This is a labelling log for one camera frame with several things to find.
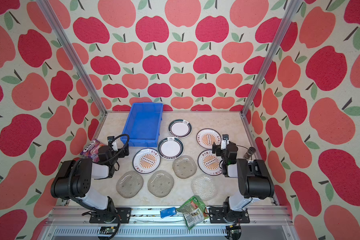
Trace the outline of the blue plastic bin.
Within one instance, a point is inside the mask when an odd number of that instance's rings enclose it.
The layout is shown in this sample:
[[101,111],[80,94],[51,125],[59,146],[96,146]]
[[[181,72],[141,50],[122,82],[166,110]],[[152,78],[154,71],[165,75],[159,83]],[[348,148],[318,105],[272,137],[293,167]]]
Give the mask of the blue plastic bin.
[[130,137],[130,147],[158,146],[163,104],[134,103],[127,118],[123,134]]

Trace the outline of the green rimmed white plate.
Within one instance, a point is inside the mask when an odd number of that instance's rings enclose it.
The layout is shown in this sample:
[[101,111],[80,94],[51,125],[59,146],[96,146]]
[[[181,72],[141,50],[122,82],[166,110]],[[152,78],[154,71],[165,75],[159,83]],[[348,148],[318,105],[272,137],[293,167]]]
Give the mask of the green rimmed white plate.
[[170,135],[176,138],[185,138],[191,134],[192,130],[191,123],[183,119],[174,120],[168,126]]
[[158,153],[166,160],[175,160],[184,152],[184,144],[175,137],[166,137],[158,143]]

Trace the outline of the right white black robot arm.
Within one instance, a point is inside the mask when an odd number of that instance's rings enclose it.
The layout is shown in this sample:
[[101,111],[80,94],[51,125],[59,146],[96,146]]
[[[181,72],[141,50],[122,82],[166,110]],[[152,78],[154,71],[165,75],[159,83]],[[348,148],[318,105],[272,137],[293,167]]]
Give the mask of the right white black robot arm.
[[239,146],[224,141],[213,144],[212,153],[222,158],[222,173],[226,178],[236,178],[239,190],[227,197],[221,207],[209,207],[208,215],[212,224],[248,224],[248,207],[259,200],[274,195],[275,187],[263,160],[253,160],[254,147],[247,149],[242,159],[238,159]]

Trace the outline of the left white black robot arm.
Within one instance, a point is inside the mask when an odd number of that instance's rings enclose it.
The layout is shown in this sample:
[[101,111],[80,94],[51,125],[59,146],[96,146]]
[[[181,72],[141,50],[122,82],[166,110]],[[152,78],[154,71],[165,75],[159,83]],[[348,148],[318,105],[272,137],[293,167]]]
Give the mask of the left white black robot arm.
[[91,224],[127,224],[131,208],[116,208],[112,198],[100,194],[91,182],[111,179],[120,168],[118,159],[129,155],[129,147],[125,145],[115,151],[112,147],[103,146],[98,155],[96,163],[91,158],[63,162],[52,183],[51,195],[72,200],[88,209],[83,215],[90,216]]

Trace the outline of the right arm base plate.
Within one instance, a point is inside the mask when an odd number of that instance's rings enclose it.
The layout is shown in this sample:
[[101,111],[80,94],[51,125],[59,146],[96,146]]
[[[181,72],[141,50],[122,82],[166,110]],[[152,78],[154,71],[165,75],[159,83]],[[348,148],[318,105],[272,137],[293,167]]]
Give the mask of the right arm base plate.
[[249,224],[248,211],[232,211],[228,207],[207,206],[206,213],[211,224]]

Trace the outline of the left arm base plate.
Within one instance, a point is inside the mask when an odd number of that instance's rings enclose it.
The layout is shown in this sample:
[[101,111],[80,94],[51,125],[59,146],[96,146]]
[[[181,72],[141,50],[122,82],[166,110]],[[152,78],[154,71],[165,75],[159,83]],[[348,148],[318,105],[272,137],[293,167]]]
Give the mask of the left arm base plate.
[[128,224],[131,218],[132,208],[116,208],[116,215],[94,212],[91,214],[90,224]]

